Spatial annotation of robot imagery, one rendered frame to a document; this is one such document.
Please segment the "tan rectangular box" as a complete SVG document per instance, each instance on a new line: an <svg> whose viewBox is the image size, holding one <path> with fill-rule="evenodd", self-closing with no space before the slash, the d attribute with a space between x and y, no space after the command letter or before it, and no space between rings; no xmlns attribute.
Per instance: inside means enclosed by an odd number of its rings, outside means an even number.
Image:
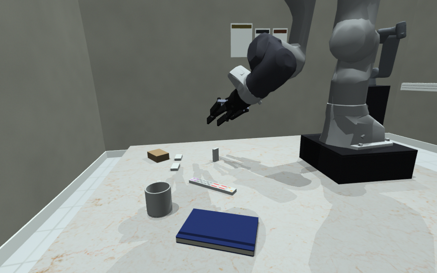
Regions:
<svg viewBox="0 0 437 273"><path fill-rule="evenodd" d="M148 158L156 163L163 162L165 160L170 159L169 153L160 149L148 151L147 154L148 154Z"/></svg>

